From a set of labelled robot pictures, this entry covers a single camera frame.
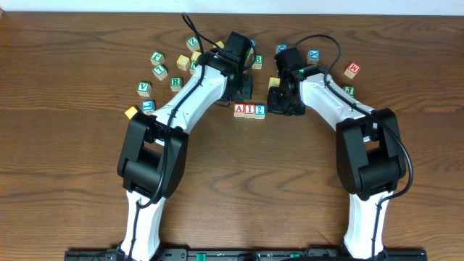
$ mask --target wooden block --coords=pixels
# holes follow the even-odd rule
[[[252,65],[252,69],[261,69],[262,68],[262,55],[256,54],[256,61]]]
[[[277,77],[269,77],[269,86],[268,90],[270,87],[279,87],[281,85],[281,79]]]
[[[129,108],[128,110],[126,110],[124,112],[125,116],[127,116],[130,119],[132,119],[132,117],[138,112],[138,110],[132,106],[131,108]]]
[[[256,40],[254,40],[254,39],[249,39],[249,40],[252,42],[252,44],[254,45],[254,47],[256,47]],[[250,53],[250,54],[253,54],[253,48],[251,48],[251,49],[249,50],[249,53]]]
[[[243,117],[244,116],[244,109],[245,104],[234,104],[233,105],[233,116],[234,117]]]
[[[140,82],[138,83],[137,92],[140,96],[150,97],[150,94],[152,93],[152,86],[150,83]]]
[[[154,108],[154,101],[153,100],[146,100],[142,102],[142,112],[146,115],[152,115],[155,111]]]
[[[200,49],[200,45],[198,44],[198,40],[195,36],[192,36],[187,39],[187,47],[190,51],[198,51]]]
[[[351,96],[355,96],[355,87],[353,86],[345,86],[343,87],[343,89],[345,90],[345,92]]]
[[[182,88],[182,78],[172,77],[171,78],[171,91],[180,91]]]
[[[224,43],[222,41],[218,41],[216,42],[216,44],[220,47],[220,48],[224,48]]]
[[[266,105],[256,105],[254,110],[255,119],[264,119],[266,117]]]
[[[280,53],[282,50],[285,50],[287,49],[287,45],[286,44],[279,44],[277,45],[277,48],[275,49],[275,53],[278,54]]]
[[[306,62],[309,65],[315,65],[319,62],[320,52],[319,50],[310,50],[306,56]]]
[[[177,67],[181,70],[187,71],[187,68],[190,67],[190,59],[186,56],[180,55],[179,59],[177,59]]]
[[[165,63],[165,55],[156,51],[152,54],[152,58],[150,58],[153,65],[162,65]]]
[[[348,66],[347,70],[345,70],[345,75],[348,76],[348,78],[353,79],[360,70],[361,67],[352,62]]]
[[[245,104],[245,115],[244,117],[247,119],[254,118],[254,104]]]
[[[159,80],[164,80],[167,76],[167,70],[164,66],[158,65],[153,69],[153,74],[156,76]]]
[[[196,62],[191,62],[190,63],[190,73],[194,74],[195,72],[195,67],[196,67]]]
[[[199,51],[194,51],[194,53],[191,54],[191,59],[190,59],[190,61],[191,61],[191,62],[196,62],[196,60],[198,59],[198,57],[199,57],[200,55],[202,55],[201,52],[199,52]]]

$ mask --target black cable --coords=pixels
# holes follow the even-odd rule
[[[376,213],[376,221],[374,223],[374,232],[373,232],[373,238],[372,238],[372,259],[374,259],[374,257],[376,256],[375,255],[375,246],[376,246],[376,237],[377,237],[377,228],[378,228],[378,219],[380,217],[380,211],[382,210],[382,203],[384,203],[385,201],[387,200],[390,200],[390,199],[395,199],[397,198],[398,196],[402,196],[404,195],[406,192],[409,191],[409,189],[411,188],[411,186],[413,185],[413,178],[414,178],[414,171],[413,171],[413,162],[411,160],[411,157],[409,155],[409,153],[407,152],[406,150],[406,147],[405,145],[401,142],[401,140],[398,138],[398,136],[391,130],[391,128],[389,128],[387,125],[385,125],[383,122],[381,122],[377,117],[373,116],[371,113],[369,112],[365,112],[364,110],[360,109],[357,107],[357,104],[356,103],[351,103],[350,101],[348,101],[348,99],[346,99],[345,97],[343,97],[341,94],[339,94],[337,91],[335,91],[333,89],[333,87],[330,85],[330,82],[327,81],[327,75],[329,74],[330,70],[332,69],[332,67],[334,67],[334,65],[339,61],[340,59],[340,56],[341,56],[341,47],[340,47],[340,43],[335,40],[334,38],[330,37],[330,36],[327,36],[327,35],[323,35],[323,34],[316,34],[316,35],[312,35],[312,36],[307,36],[299,41],[297,41],[294,46],[297,46],[298,44],[300,44],[301,42],[307,40],[307,39],[310,39],[310,38],[315,38],[315,37],[324,37],[324,38],[327,38],[327,39],[330,39],[332,40],[338,50],[339,50],[339,53],[337,55],[337,57],[335,58],[335,60],[333,61],[332,65],[326,70],[326,72],[324,73],[324,85],[327,86],[327,88],[333,93],[335,94],[335,96],[337,96],[339,99],[341,99],[343,102],[347,103],[352,109],[355,109],[356,111],[362,113],[364,116],[368,117],[369,119],[371,119],[374,123],[377,123],[380,127],[382,127],[384,130],[386,130],[386,132],[388,134],[390,134],[390,136],[393,137],[393,139],[396,141],[396,143],[398,144],[398,147],[403,151],[403,153],[405,154],[405,158],[406,158],[406,162],[407,162],[407,170],[409,172],[409,178],[408,178],[408,181],[407,181],[407,184],[406,184],[406,187],[404,189],[402,189],[400,192],[398,193],[395,193],[395,194],[392,194],[390,196],[386,196],[384,197],[383,199],[380,199],[377,203],[377,213]]]
[[[191,21],[190,17],[185,12],[182,13],[182,19],[187,24],[187,26],[190,29],[192,29],[193,32],[195,33],[195,36],[198,38],[198,43],[199,43],[199,46],[200,46],[200,52],[202,54],[204,54],[202,40],[200,39],[200,35],[199,35],[198,31],[196,30],[194,23]],[[153,202],[161,194],[162,185],[164,183],[165,176],[166,176],[167,148],[168,148],[168,144],[169,144],[169,135],[170,135],[171,122],[173,121],[173,118],[174,118],[177,110],[179,109],[179,107],[182,105],[182,103],[184,103],[185,100],[187,100],[187,98],[198,88],[198,86],[200,84],[202,84],[203,77],[204,77],[204,71],[205,71],[205,68],[203,67],[202,72],[200,74],[200,78],[195,83],[194,87],[192,87],[192,89],[190,91],[188,91],[188,93],[184,97],[182,97],[181,100],[179,100],[179,102],[174,106],[174,108],[171,110],[171,113],[169,114],[169,118],[167,119],[167,124],[166,124],[166,129],[165,129],[165,137],[164,137],[165,145],[164,145],[164,149],[163,149],[164,157],[163,157],[163,161],[162,161],[161,176],[159,178],[158,187],[157,187],[157,190],[153,193],[153,196],[151,197],[151,199],[146,204],[142,205],[139,202],[136,202],[136,206],[137,206],[136,211],[137,212],[136,212],[136,218],[134,218],[134,229],[133,229],[132,241],[130,243],[130,250],[129,250],[129,255],[128,255],[129,258],[132,258],[132,249],[133,249],[133,246],[134,246],[134,244],[136,242],[136,224],[137,224],[137,220],[138,220],[138,212],[140,210],[142,210],[142,209],[146,209],[151,204],[153,204]]]

